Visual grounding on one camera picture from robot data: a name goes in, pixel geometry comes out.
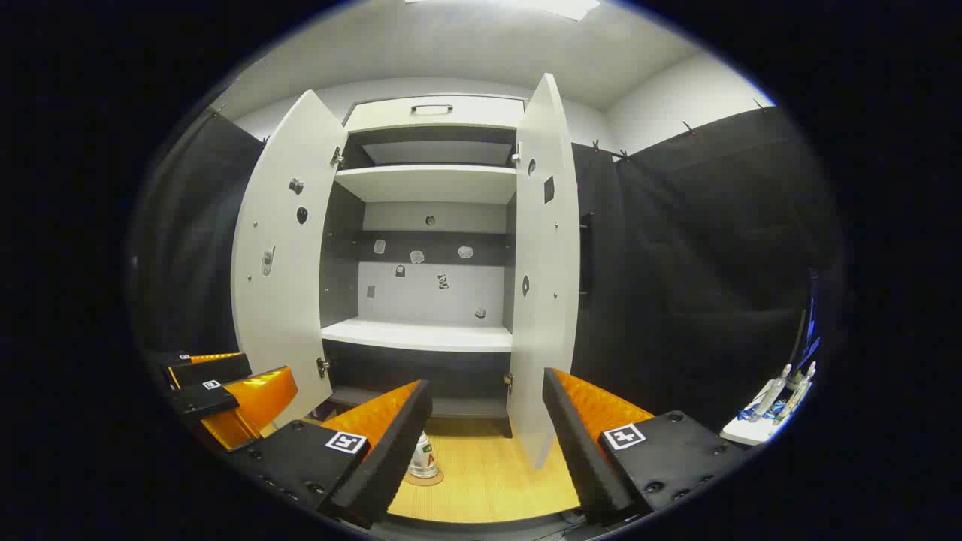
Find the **cabinet handle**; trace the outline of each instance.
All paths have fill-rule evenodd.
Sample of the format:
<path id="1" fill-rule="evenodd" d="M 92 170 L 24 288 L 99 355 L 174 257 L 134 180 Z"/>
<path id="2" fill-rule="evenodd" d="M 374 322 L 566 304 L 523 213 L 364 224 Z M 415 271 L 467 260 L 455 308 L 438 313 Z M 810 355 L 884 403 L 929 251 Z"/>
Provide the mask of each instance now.
<path id="1" fill-rule="evenodd" d="M 447 111 L 448 111 L 449 113 L 452 112 L 452 111 L 454 111 L 454 106 L 453 106 L 453 105 L 448 105 L 448 104 L 446 104 L 446 103 L 426 103 L 426 104 L 424 104 L 424 105 L 412 105 L 412 106 L 411 106 L 411 113 L 414 113 L 415 111 L 417 111 L 417 110 L 418 110 L 418 107 L 446 107 L 446 108 L 447 108 Z"/>

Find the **cabinet shelf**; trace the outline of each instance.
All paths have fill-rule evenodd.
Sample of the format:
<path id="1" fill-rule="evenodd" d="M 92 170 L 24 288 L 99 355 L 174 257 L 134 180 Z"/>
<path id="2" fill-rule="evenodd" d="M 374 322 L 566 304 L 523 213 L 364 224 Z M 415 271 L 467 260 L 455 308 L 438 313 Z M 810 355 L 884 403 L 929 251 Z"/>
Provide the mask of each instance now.
<path id="1" fill-rule="evenodd" d="M 354 407 L 381 396 L 376 391 L 335 384 L 328 399 L 338 405 Z M 504 397 L 433 397 L 431 417 L 439 419 L 507 419 Z"/>
<path id="2" fill-rule="evenodd" d="M 320 336 L 325 340 L 380 348 L 511 352 L 511 333 L 503 326 L 413 324 L 351 318 L 322 328 Z"/>
<path id="3" fill-rule="evenodd" d="M 461 165 L 361 167 L 338 171 L 335 180 L 365 203 L 506 205 L 517 184 L 513 167 Z"/>

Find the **coaster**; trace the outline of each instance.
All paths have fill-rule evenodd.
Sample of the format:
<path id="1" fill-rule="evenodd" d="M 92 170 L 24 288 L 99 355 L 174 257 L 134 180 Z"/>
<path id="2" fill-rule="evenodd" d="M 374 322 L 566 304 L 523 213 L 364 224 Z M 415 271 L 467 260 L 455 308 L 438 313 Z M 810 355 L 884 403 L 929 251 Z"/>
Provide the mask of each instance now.
<path id="1" fill-rule="evenodd" d="M 438 470 L 438 474 L 429 479 L 414 477 L 411 475 L 411 472 L 407 472 L 404 474 L 404 480 L 408 481 L 409 483 L 415 486 L 434 486 L 444 480 L 444 472 L 442 472 L 441 470 Z"/>

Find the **black fabric backdrop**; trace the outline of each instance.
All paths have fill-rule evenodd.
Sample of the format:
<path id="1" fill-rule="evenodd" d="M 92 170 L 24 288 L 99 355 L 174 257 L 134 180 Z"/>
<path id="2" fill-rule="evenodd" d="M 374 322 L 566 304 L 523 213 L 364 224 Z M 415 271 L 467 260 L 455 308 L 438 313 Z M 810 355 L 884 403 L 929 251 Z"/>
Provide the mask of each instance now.
<path id="1" fill-rule="evenodd" d="M 824 274 L 819 327 L 830 326 L 840 230 L 817 158 L 778 108 L 610 167 L 578 146 L 595 287 L 582 297 L 572 372 L 721 429 L 789 362 L 809 268 Z"/>
<path id="2" fill-rule="evenodd" d="M 137 256 L 132 319 L 142 347 L 238 350 L 231 251 L 244 189 L 263 148 L 206 110 L 151 172 L 130 239 Z"/>

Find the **white can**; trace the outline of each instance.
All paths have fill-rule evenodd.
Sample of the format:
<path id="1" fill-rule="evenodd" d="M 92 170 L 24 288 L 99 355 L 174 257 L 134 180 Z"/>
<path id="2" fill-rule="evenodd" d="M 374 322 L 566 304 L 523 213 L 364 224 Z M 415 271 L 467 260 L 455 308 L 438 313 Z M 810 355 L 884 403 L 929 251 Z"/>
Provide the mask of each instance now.
<path id="1" fill-rule="evenodd" d="M 419 479 L 429 479 L 438 474 L 438 461 L 434 457 L 431 442 L 427 439 L 427 434 L 424 431 L 421 432 L 418 445 L 415 447 L 415 454 L 411 457 L 408 473 Z"/>

